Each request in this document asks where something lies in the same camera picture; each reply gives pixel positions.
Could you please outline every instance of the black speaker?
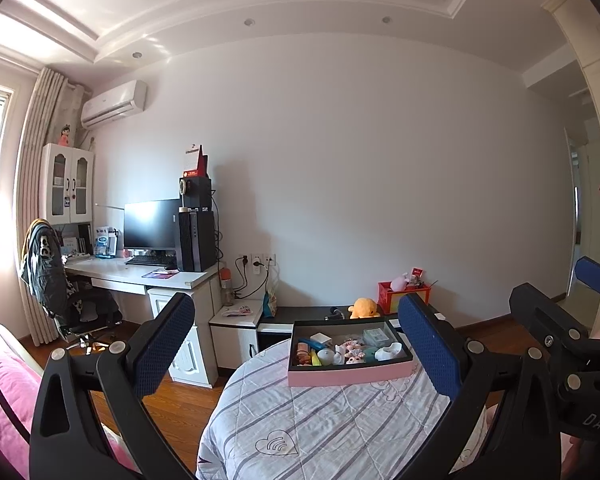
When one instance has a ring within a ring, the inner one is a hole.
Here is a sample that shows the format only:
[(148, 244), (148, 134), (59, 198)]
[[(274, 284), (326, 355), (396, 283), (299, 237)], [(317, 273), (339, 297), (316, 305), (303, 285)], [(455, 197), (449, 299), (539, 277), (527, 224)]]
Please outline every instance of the black speaker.
[(211, 179), (208, 176), (183, 176), (180, 195), (184, 207), (211, 211)]
[(213, 211), (180, 212), (175, 230), (178, 270), (203, 272), (216, 263)]

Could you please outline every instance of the pink box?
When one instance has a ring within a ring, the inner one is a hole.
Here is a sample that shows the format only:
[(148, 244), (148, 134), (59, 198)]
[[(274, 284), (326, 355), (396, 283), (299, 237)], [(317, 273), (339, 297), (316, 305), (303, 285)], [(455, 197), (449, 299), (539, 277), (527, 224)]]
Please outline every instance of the pink box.
[[(299, 338), (309, 339), (321, 332), (334, 340), (343, 336), (362, 334), (364, 330), (381, 328), (384, 333), (402, 345), (404, 357), (390, 361), (359, 363), (351, 365), (297, 366), (294, 364)], [(345, 386), (347, 384), (389, 381), (413, 374), (415, 362), (409, 348), (404, 344), (394, 327), (382, 318), (346, 319), (337, 321), (296, 321), (291, 335), (288, 371), (289, 386)]]

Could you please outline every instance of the orange plush toy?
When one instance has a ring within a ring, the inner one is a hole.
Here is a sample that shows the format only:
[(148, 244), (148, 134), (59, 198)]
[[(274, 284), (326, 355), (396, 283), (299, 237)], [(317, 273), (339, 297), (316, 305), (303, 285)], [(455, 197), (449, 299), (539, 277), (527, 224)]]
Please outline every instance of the orange plush toy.
[(380, 317), (378, 313), (378, 304), (369, 298), (358, 298), (356, 303), (349, 307), (351, 319), (360, 317)]

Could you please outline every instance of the bottle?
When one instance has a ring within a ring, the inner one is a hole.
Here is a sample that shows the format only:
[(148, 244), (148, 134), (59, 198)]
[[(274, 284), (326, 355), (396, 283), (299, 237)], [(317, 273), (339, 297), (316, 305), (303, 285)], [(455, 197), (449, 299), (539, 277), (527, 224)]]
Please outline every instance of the bottle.
[(231, 269), (223, 267), (220, 269), (220, 298), (222, 306), (234, 304), (234, 288), (231, 284)]

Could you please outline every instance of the computer monitor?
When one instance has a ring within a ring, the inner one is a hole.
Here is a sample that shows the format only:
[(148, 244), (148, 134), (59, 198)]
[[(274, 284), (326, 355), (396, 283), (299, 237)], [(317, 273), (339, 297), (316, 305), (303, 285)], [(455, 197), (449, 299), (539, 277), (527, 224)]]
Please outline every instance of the computer monitor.
[(175, 250), (175, 222), (179, 206), (178, 198), (125, 204), (125, 247)]

